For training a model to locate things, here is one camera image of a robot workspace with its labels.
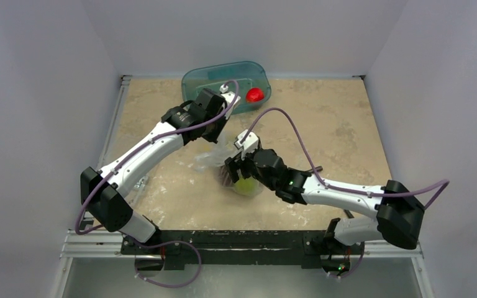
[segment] red strawberry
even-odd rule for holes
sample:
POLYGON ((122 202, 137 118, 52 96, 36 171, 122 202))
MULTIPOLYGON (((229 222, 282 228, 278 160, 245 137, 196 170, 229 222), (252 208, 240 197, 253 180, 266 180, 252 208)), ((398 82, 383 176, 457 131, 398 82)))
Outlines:
POLYGON ((264 92, 260 88, 251 88, 246 94, 247 102, 257 102, 264 99, 264 92))

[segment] wire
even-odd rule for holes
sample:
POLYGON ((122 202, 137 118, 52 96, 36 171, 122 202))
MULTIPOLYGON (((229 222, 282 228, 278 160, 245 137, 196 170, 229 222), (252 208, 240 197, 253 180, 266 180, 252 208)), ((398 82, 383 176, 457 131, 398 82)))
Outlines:
POLYGON ((157 245, 144 245, 144 244, 138 242, 134 238, 132 238, 132 241, 134 241, 134 243, 136 245, 138 245, 139 247, 147 249, 147 250, 151 250, 151 249, 154 249, 154 248, 163 248, 166 245, 174 244, 174 243, 184 244, 184 245, 189 246, 194 251, 194 253, 196 254, 196 258, 198 259, 198 267, 196 268, 196 272, 194 273, 194 275, 189 280, 187 280, 185 282, 182 282, 180 284, 163 284, 161 282, 154 281, 152 279, 146 278, 145 276, 142 276, 142 274, 140 273, 140 271, 138 271, 138 268, 136 268, 136 265, 135 265, 134 266, 134 271, 136 271, 136 277, 140 278, 143 281, 147 281, 151 284, 155 284, 155 285, 160 286, 160 287, 167 287, 169 289, 176 289, 176 288, 179 288, 179 287, 187 286, 188 284, 192 283, 200 275, 200 272, 202 271, 202 256, 200 255, 200 252, 196 249, 196 247, 194 247, 194 245, 192 245, 188 242, 176 240, 176 241, 168 241, 168 242, 160 243, 160 244, 157 244, 157 245))
MULTIPOLYGON (((85 201, 83 202, 83 204, 81 205, 81 208, 79 210, 79 214, 78 214, 78 217, 74 223, 74 231, 76 232, 76 234, 78 235, 85 235, 85 234, 88 234, 94 230, 97 230, 101 227, 103 227, 103 225, 97 225, 95 227, 92 227, 88 230, 83 230, 81 231, 80 230, 80 223, 83 219, 83 215, 85 214, 85 211, 87 209, 87 206, 88 204, 90 203, 90 201, 92 200, 92 198, 96 195, 96 193, 98 193, 99 189, 114 175, 114 173, 116 171, 118 171, 119 169, 121 169, 123 167, 123 165, 128 162, 131 158, 133 158, 137 153, 139 153, 140 151, 142 151, 145 147, 155 143, 155 141, 157 141, 158 139, 160 138, 163 138, 163 137, 167 137, 167 136, 170 136, 170 135, 177 135, 179 133, 184 133, 184 132, 189 132, 191 130, 195 130, 195 129, 199 129, 201 127, 205 127, 209 124, 212 124, 213 122, 219 120, 220 118, 222 118, 223 116, 225 116, 225 114, 234 106, 235 102, 237 101, 237 98, 239 97, 239 82, 237 82, 236 80, 234 79, 231 79, 227 82, 225 82, 224 86, 227 86, 229 83, 234 83, 235 84, 235 96, 233 97, 233 100, 231 101, 231 103, 229 105, 227 105, 225 107, 224 110, 222 110, 222 112, 220 112, 220 114, 216 115, 214 118, 212 119, 209 119, 208 121, 205 121, 203 123, 200 123, 200 124, 197 124, 197 125, 194 125, 194 126, 191 126, 191 127, 186 127, 184 129, 177 129, 177 130, 174 130, 174 131, 171 131, 171 132, 165 132, 165 133, 161 133, 159 135, 157 135, 156 137, 153 137, 151 140, 149 141, 146 141, 144 143, 142 143, 140 146, 138 146, 136 149, 132 150, 129 154, 127 154, 127 156, 121 160, 115 167, 114 169, 107 173, 105 175, 105 177, 103 179, 101 179, 101 181, 98 183, 98 185, 96 185, 96 187, 94 187, 94 189, 90 192, 90 194, 88 195, 88 197, 85 199, 85 201)), ((191 282, 193 282, 197 277, 198 277, 198 274, 200 273, 200 270, 202 270, 202 258, 200 257, 200 252, 198 252, 198 250, 190 243, 187 243, 187 242, 183 242, 183 241, 171 241, 171 242, 164 242, 164 243, 161 243, 159 245, 153 245, 153 246, 145 246, 143 244, 140 243, 140 246, 141 247, 144 247, 144 248, 158 248, 158 247, 162 247, 162 246, 165 246, 165 245, 169 245, 169 244, 173 244, 173 243, 182 243, 182 244, 185 244, 187 246, 189 246, 191 249, 194 250, 194 252, 196 253, 197 257, 198 257, 198 269, 196 271, 196 274, 194 275, 193 278, 191 278, 189 281, 186 281, 182 284, 178 284, 178 285, 169 285, 169 284, 162 284, 160 282, 156 282, 156 281, 152 281, 150 279, 147 279, 147 278, 142 278, 141 275, 139 275, 139 273, 137 274, 140 278, 142 278, 144 281, 147 281, 147 282, 150 282, 152 284, 156 284, 157 286, 161 286, 161 287, 183 287, 187 284, 190 284, 191 282)))
MULTIPOLYGON (((310 166, 312 167, 312 170, 313 170, 315 176, 317 177, 319 182, 325 187, 328 187, 328 188, 333 189, 335 191, 348 192, 348 193, 351 193, 351 194, 361 194, 361 195, 368 196, 368 197, 409 197, 409 196, 416 196, 418 194, 424 194, 426 192, 429 192, 429 191, 439 187, 440 189, 438 189, 438 191, 436 191, 436 193, 430 198, 428 203, 426 203, 425 209, 428 209, 432 205, 432 203, 436 200, 436 198, 438 198, 438 196, 442 193, 442 191, 449 185, 449 179, 443 179, 443 180, 438 181, 435 184, 433 184, 431 186, 427 186, 423 189, 420 189, 420 190, 417 190, 417 191, 411 191, 411 192, 402 192, 402 193, 399 193, 399 194, 377 194, 375 192, 358 191, 356 189, 344 188, 344 187, 334 186, 334 185, 331 185, 331 184, 329 184, 327 186, 325 181, 319 176, 319 172, 316 170, 316 167, 314 166, 314 162, 312 161, 312 158, 310 157, 310 154, 308 154, 308 151, 306 150, 306 147, 304 146, 304 143, 302 142, 301 135, 299 134, 299 130, 295 126, 295 123, 293 122, 293 120, 291 120, 291 117, 288 115, 288 113, 286 113, 284 110, 282 110, 278 107, 271 107, 269 109, 264 110, 262 113, 260 113, 260 115, 257 116, 255 121, 253 121, 253 123, 251 124, 247 133, 244 135, 244 137, 240 141, 240 143, 245 141, 245 139, 248 137, 250 132, 256 126, 257 122, 264 115, 266 115, 266 113, 268 113, 270 111, 279 111, 279 112, 283 113, 284 116, 286 116, 288 122, 291 124, 291 126, 293 128, 293 131, 295 132, 295 135, 297 136, 297 139, 299 140, 299 143, 301 144, 301 148, 304 152, 304 155, 306 155, 306 158, 308 159, 308 162, 310 163, 310 166)), ((363 260, 363 254, 364 254, 364 250, 361 250, 361 255, 360 255, 359 259, 354 264, 354 266, 352 268, 350 268, 349 272, 347 272, 346 274, 344 274, 342 276, 343 278, 346 278, 349 275, 351 275, 357 269, 357 267, 359 267, 359 265, 361 264, 361 261, 363 260)))

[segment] white wall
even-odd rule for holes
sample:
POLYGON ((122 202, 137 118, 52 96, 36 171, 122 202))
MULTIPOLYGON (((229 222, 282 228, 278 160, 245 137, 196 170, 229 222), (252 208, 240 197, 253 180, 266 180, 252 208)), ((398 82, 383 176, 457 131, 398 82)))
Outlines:
POLYGON ((409 1, 366 86, 393 176, 451 180, 422 227, 437 297, 477 297, 477 0, 409 1))
POLYGON ((259 62, 277 76, 363 75, 407 0, 83 0, 120 73, 259 62))
POLYGON ((0 297, 46 297, 119 79, 82 4, 0 1, 0 297))

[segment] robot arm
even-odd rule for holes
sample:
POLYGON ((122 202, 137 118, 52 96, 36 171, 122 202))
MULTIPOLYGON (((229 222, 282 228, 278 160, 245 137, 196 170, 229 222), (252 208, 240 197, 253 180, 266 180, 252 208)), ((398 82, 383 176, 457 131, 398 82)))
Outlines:
POLYGON ((399 182, 389 180, 386 186, 361 186, 319 178, 309 171, 287 167, 274 150, 263 149, 259 138, 247 130, 235 141, 239 153, 225 162, 233 182, 253 177, 283 201, 290 204, 329 205, 357 212, 365 217, 333 219, 327 230, 341 245, 385 239, 405 249, 415 249, 421 228, 424 206, 413 196, 399 198, 371 197, 370 194, 404 193, 399 182), (329 186, 366 192, 368 195, 337 191, 329 186))
POLYGON ((81 173, 82 204, 91 195, 93 189, 107 178, 87 206, 87 210, 103 224, 105 229, 109 232, 120 231, 128 234, 141 243, 150 243, 151 237, 159 234, 158 227, 135 212, 126 203, 124 197, 145 173, 190 141, 202 137, 208 142, 217 142, 233 109, 240 102, 238 95, 234 101, 235 93, 227 92, 227 87, 220 87, 220 91, 221 94, 216 94, 210 89, 203 89, 194 102, 185 102, 170 109, 154 129, 123 156, 99 171, 89 167, 81 173), (232 107, 222 118, 207 126, 170 134, 154 141, 157 135, 188 127, 193 128, 213 119, 230 105, 232 107), (125 163, 119 167, 119 163, 124 160, 125 163))

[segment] black metal base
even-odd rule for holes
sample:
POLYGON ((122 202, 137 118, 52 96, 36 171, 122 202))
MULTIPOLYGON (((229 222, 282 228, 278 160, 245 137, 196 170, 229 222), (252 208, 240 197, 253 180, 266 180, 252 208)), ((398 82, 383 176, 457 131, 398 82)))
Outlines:
MULTIPOLYGON (((346 250, 333 250, 332 247, 339 246, 326 243, 335 240, 325 238, 325 232, 162 230, 160 242, 182 240, 192 243, 204 264, 300 265, 302 269, 328 268, 331 271, 332 260, 321 256, 344 255, 346 250)), ((359 255, 362 249, 358 245, 350 247, 353 255, 359 255)), ((160 249, 141 249, 127 237, 120 252, 122 255, 159 255, 160 249)), ((164 270, 182 270, 185 264, 198 263, 195 253, 185 245, 168 245, 165 258, 164 270)))

